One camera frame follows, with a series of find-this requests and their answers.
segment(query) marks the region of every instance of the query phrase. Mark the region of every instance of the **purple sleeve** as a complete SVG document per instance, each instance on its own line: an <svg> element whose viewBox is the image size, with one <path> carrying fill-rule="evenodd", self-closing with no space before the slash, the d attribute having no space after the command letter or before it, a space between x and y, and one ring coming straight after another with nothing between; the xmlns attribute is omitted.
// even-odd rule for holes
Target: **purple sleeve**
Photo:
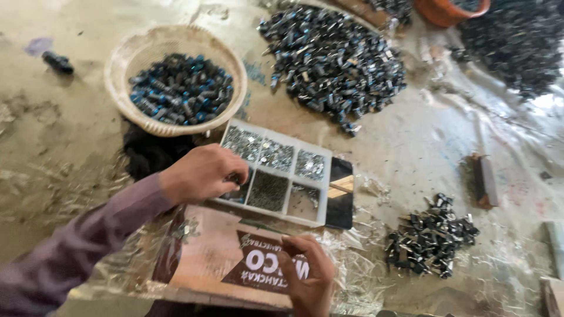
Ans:
<svg viewBox="0 0 564 317"><path fill-rule="evenodd" d="M94 264L173 205L158 174L146 177L55 231L0 271L0 316L45 316L82 284Z"/></svg>

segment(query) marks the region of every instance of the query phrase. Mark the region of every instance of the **human hand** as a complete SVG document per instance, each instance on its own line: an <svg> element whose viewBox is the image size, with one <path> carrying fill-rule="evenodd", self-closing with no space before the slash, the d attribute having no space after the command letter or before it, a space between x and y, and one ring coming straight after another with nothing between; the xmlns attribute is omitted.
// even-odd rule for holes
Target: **human hand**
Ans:
<svg viewBox="0 0 564 317"><path fill-rule="evenodd" d="M298 249L310 265L307 279L300 280L291 256L278 252L278 263L288 282L288 291L295 317L328 317L333 297L335 266L310 235L282 236L283 249Z"/></svg>
<svg viewBox="0 0 564 317"><path fill-rule="evenodd" d="M176 205L239 190L235 182L226 181L233 174L244 184L249 178L249 166L230 149L214 143L194 148L158 177L165 196Z"/></svg>

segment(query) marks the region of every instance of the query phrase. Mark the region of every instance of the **cardboard box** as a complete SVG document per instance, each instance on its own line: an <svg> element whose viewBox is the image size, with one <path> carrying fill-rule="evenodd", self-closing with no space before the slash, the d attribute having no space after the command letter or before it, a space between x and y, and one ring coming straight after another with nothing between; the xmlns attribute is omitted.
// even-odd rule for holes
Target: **cardboard box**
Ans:
<svg viewBox="0 0 564 317"><path fill-rule="evenodd" d="M211 208L188 206L173 221L153 274L153 280L168 283L166 299L259 309L292 307L276 257L281 234L240 220ZM307 278L306 257L299 254L293 260L298 275Z"/></svg>

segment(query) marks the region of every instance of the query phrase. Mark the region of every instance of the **concrete floor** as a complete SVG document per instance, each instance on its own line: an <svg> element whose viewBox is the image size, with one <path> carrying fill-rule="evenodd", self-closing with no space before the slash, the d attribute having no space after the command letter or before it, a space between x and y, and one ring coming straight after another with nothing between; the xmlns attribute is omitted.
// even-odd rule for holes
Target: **concrete floor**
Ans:
<svg viewBox="0 0 564 317"><path fill-rule="evenodd" d="M437 192L454 195L459 215L474 215L482 231L478 245L460 253L455 276L446 281L388 271L378 250L363 253L373 264L370 270L348 263L345 281L351 288L339 299L349 299L344 304L352 308L346 312L368 315L383 306L438 315L539 315L538 278L553 275L542 222L564 218L563 90L555 86L554 94L521 103L478 65L461 67L448 52L431 50L456 43L456 32L435 29L415 16L414 26L394 39L404 51L408 88L383 112L364 116L359 136L349 139L325 117L296 106L283 90L270 94L273 58L261 55L266 43L254 30L260 17L268 17L265 7L268 2L254 0L5 3L0 236L9 243L0 245L0 261L130 183L119 155L125 125L105 90L104 64L119 40L138 29L192 22L224 40L245 62L249 87L238 117L329 148L353 162L355 174L390 186L389 204L379 205L360 191L355 196L355 204L373 217L396 227L398 216L424 210L423 197ZM61 79L24 50L51 41L52 49L76 67L73 79ZM438 73L443 79L431 80ZM495 169L501 207L490 212L476 208L467 186L464 157L473 151L491 155ZM542 171L554 178L543 182ZM365 284L359 289L360 276ZM365 306L356 306L357 295ZM74 300L58 315L77 315L80 309L81 316L141 316L148 307L149 302L124 298Z"/></svg>

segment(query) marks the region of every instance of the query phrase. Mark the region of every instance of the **white basket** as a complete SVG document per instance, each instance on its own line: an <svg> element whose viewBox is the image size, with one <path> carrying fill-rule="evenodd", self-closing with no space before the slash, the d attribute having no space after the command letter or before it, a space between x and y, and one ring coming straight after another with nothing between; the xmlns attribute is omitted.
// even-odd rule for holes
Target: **white basket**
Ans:
<svg viewBox="0 0 564 317"><path fill-rule="evenodd" d="M206 59L233 77L233 98L227 109L215 119L192 126L178 126L153 120L141 112L130 100L132 86L128 79L151 63L161 61L165 54L180 53ZM158 137L175 137L211 130L229 120L245 98L247 75L235 53L207 30L195 25L166 25L152 28L123 40L112 52L104 70L106 88L120 112L143 130Z"/></svg>

